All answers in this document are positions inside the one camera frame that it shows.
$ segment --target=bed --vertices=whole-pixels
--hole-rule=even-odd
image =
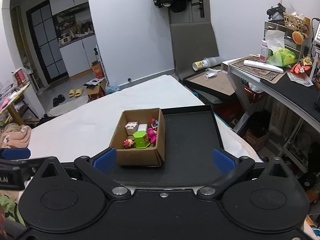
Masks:
[[[81,155],[92,157],[109,146],[124,110],[198,105],[203,103],[188,89],[172,76],[163,75],[92,101],[34,128],[28,148],[31,158],[56,156],[60,162],[73,162]],[[226,151],[261,162],[246,141],[218,116],[216,120]]]

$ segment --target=woven basket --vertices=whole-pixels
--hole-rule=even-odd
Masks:
[[[305,29],[305,24],[306,21],[305,20],[301,20],[295,16],[292,16],[290,14],[287,13],[283,13],[284,16],[284,25],[293,31],[300,31],[303,32]]]
[[[249,100],[251,103],[256,103],[258,102],[261,98],[263,98],[267,93],[266,92],[262,92],[262,93],[257,93],[252,91],[248,85],[243,85],[244,87],[244,91],[247,94]]]

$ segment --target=yellow slippers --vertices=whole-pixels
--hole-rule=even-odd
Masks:
[[[77,98],[77,97],[81,96],[81,95],[82,95],[82,92],[83,92],[83,88],[77,89],[77,90],[76,90],[75,97]]]
[[[75,90],[75,89],[71,89],[71,90],[69,91],[69,97],[70,97],[70,98],[73,97],[75,94],[76,94],[76,90]]]

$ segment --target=blue gripper pad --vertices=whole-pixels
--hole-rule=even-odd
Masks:
[[[31,152],[28,148],[12,148],[4,149],[1,153],[1,157],[5,160],[21,160],[28,159],[31,156]]]
[[[213,150],[212,161],[222,174],[231,171],[236,166],[235,160],[218,149]]]
[[[92,161],[92,166],[101,171],[103,174],[106,174],[116,163],[117,150],[114,148],[111,148],[110,150],[106,149],[95,157],[96,159]]]

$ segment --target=metal screw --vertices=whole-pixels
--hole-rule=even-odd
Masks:
[[[115,195],[124,195],[128,192],[128,189],[126,187],[115,187],[112,189],[112,193]]]
[[[162,192],[160,193],[160,197],[169,197],[169,193]]]
[[[203,195],[213,195],[216,190],[212,187],[203,187],[200,189],[200,193]]]

